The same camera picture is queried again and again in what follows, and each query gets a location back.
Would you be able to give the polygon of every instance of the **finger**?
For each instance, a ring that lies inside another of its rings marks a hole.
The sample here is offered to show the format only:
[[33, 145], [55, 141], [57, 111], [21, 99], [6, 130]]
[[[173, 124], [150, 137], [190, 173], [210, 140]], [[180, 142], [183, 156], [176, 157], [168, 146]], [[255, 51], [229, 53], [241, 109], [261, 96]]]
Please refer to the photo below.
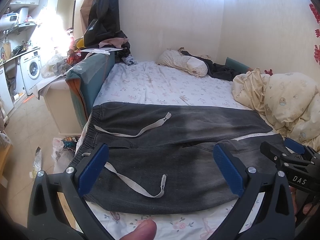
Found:
[[297, 203], [296, 203], [296, 193], [295, 193], [295, 192], [291, 193], [291, 197], [292, 197], [294, 214], [296, 215], [297, 212], [299, 211], [299, 210], [298, 210]]
[[[306, 215], [309, 212], [311, 207], [312, 207], [312, 203], [306, 204], [302, 210], [303, 214]], [[318, 207], [319, 207], [319, 204], [315, 205], [313, 209], [310, 211], [310, 213], [308, 214], [308, 216], [313, 216], [316, 213]]]
[[297, 189], [296, 189], [295, 187], [291, 187], [291, 186], [289, 186], [289, 189], [290, 189], [290, 192], [291, 192], [291, 193], [293, 193], [293, 192], [296, 192], [296, 191], [297, 191]]
[[133, 232], [122, 237], [120, 240], [153, 240], [156, 236], [156, 231], [156, 223], [152, 220], [145, 220]]

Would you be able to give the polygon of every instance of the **floor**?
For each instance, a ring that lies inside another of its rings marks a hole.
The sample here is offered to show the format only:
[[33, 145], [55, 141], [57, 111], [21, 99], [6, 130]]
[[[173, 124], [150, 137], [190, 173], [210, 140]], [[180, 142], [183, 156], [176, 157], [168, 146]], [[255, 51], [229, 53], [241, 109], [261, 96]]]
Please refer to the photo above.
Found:
[[10, 117], [5, 132], [13, 150], [4, 168], [7, 189], [0, 186], [1, 202], [13, 221], [27, 226], [27, 213], [33, 179], [29, 172], [38, 147], [42, 151], [42, 170], [53, 173], [52, 140], [59, 138], [56, 124], [47, 110], [43, 97], [30, 98]]

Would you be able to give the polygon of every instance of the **bed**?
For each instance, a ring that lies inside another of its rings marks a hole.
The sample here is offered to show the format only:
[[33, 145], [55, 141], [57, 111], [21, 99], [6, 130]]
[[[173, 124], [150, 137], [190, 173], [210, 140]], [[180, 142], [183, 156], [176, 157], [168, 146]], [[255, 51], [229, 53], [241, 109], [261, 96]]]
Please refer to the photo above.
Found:
[[[110, 71], [93, 105], [118, 101], [136, 104], [249, 109], [233, 99], [231, 86], [232, 82], [229, 81], [209, 76], [196, 78], [184, 71], [157, 65], [155, 62], [140, 62], [132, 66], [119, 63], [115, 64]], [[84, 139], [87, 125], [88, 123], [81, 134], [77, 149]], [[236, 140], [270, 134], [274, 134], [274, 131], [241, 136]], [[242, 231], [251, 226], [263, 195], [260, 193], [257, 197]], [[172, 215], [115, 213], [106, 211], [94, 203], [87, 203], [115, 239], [120, 239], [131, 232], [146, 219], [152, 219], [157, 224], [155, 239], [207, 239], [228, 215], [235, 202], [236, 200], [199, 212]]]

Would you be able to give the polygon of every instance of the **washing machine door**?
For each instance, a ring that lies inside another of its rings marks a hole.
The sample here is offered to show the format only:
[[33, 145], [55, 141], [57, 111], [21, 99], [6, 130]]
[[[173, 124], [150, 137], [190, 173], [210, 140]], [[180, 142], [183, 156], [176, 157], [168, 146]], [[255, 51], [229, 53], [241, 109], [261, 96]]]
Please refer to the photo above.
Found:
[[28, 76], [32, 79], [37, 79], [40, 75], [39, 61], [31, 60], [27, 69]]

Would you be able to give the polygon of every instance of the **kitchen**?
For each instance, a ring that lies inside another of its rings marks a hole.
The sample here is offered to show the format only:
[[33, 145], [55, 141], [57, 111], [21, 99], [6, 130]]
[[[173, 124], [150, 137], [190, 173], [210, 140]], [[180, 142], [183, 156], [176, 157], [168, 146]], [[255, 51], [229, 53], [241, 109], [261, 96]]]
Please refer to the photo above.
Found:
[[67, 55], [75, 0], [12, 0], [0, 19], [0, 106], [6, 122], [42, 80], [41, 67]]

